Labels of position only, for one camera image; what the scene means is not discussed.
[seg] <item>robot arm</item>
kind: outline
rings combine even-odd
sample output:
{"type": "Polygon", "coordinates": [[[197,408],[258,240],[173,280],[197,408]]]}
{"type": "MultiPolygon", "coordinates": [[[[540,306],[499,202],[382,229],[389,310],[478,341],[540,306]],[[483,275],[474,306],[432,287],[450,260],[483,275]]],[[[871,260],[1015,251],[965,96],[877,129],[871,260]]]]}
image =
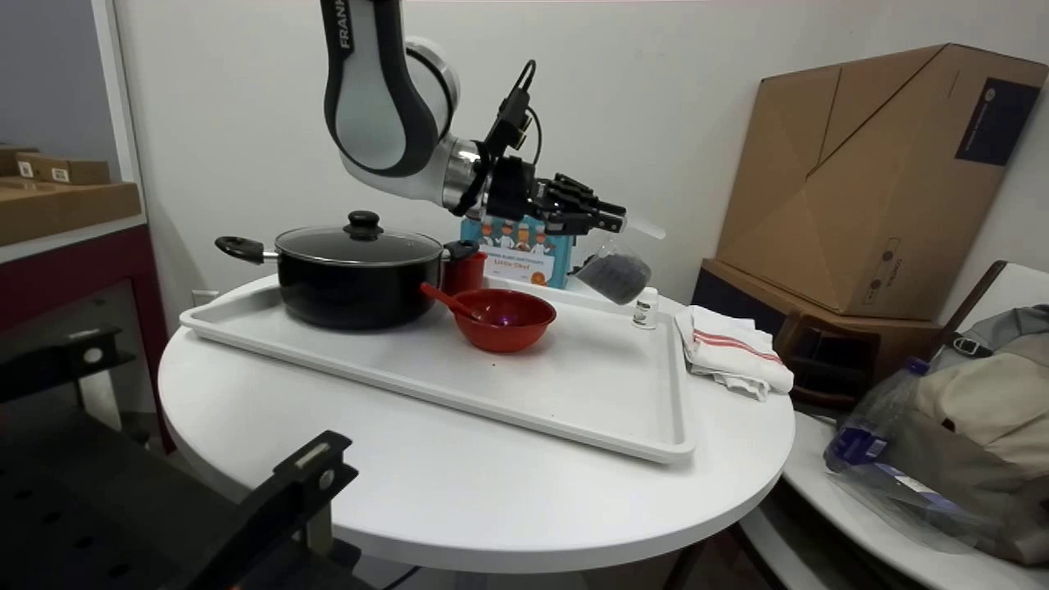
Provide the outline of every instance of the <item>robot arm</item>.
{"type": "Polygon", "coordinates": [[[533,176],[509,158],[524,145],[533,64],[499,104],[487,141],[454,137],[457,78],[426,47],[405,47],[399,0],[320,0],[329,39],[325,123],[346,166],[398,197],[430,199],[457,218],[490,209],[544,221],[551,236],[615,233],[623,206],[570,176],[533,176]]]}

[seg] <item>pot lid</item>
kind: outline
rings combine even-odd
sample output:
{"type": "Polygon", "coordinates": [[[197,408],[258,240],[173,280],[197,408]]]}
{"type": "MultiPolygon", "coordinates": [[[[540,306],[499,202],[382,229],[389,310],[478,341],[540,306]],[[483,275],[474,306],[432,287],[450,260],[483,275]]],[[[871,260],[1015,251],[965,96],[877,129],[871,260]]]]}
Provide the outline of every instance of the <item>pot lid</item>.
{"type": "Polygon", "coordinates": [[[347,228],[288,229],[277,240],[277,251],[320,266],[415,266],[443,253],[443,245],[422,233],[388,233],[372,209],[354,209],[347,228]]]}

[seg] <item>red bowl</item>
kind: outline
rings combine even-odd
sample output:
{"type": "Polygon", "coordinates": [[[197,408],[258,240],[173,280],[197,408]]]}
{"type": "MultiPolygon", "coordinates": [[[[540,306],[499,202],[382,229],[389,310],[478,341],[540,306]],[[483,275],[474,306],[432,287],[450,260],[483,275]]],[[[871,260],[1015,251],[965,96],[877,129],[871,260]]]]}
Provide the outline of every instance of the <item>red bowl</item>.
{"type": "Polygon", "coordinates": [[[491,354],[528,350],[558,317],[544,299],[509,288],[471,288],[457,299],[487,317],[457,316],[461,339],[491,354]]]}

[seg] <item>white wall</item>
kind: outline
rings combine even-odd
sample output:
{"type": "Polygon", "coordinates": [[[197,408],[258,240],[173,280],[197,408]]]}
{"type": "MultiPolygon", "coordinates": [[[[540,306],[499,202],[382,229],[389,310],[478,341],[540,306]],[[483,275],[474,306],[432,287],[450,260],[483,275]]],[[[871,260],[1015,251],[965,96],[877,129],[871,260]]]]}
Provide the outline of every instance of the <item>white wall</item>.
{"type": "Polygon", "coordinates": [[[92,2],[0,2],[0,141],[116,170],[92,2]]]}
{"type": "MultiPolygon", "coordinates": [[[[258,275],[221,233],[277,236],[375,206],[393,229],[454,236],[426,202],[354,185],[320,129],[320,25],[313,0],[122,0],[144,185],[170,310],[258,275]]],[[[757,78],[932,44],[1049,64],[1043,0],[406,0],[461,78],[457,131],[483,134],[539,58],[544,170],[567,170],[637,218],[656,287],[691,294],[716,253],[757,78]]],[[[999,257],[1049,269],[1047,107],[999,195],[965,287],[999,257]]]]}

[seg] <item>black cable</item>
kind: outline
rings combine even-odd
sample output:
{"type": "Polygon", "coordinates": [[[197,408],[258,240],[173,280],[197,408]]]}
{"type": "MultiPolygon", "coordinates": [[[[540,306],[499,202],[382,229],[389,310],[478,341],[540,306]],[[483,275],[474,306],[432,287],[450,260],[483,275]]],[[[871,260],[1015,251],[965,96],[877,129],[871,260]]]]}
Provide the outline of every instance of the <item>black cable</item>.
{"type": "Polygon", "coordinates": [[[487,145],[478,145],[478,164],[471,166],[471,185],[461,189],[461,197],[460,197],[460,202],[454,206],[454,218],[466,218],[474,202],[478,202],[478,197],[483,197],[483,186],[487,186],[487,182],[491,176],[491,164],[495,164],[495,158],[490,153],[490,148],[487,145]]]}
{"type": "Polygon", "coordinates": [[[544,153],[544,123],[539,118],[539,111],[528,104],[528,118],[533,123],[533,158],[530,166],[539,164],[539,158],[544,153]]]}
{"type": "Polygon", "coordinates": [[[518,75],[515,89],[530,89],[530,78],[533,78],[533,58],[528,58],[528,64],[524,64],[524,69],[523,69],[523,75],[518,75]]]}
{"type": "Polygon", "coordinates": [[[405,576],[389,579],[383,590],[393,590],[393,586],[413,579],[413,575],[420,575],[420,566],[411,566],[405,576]]]}

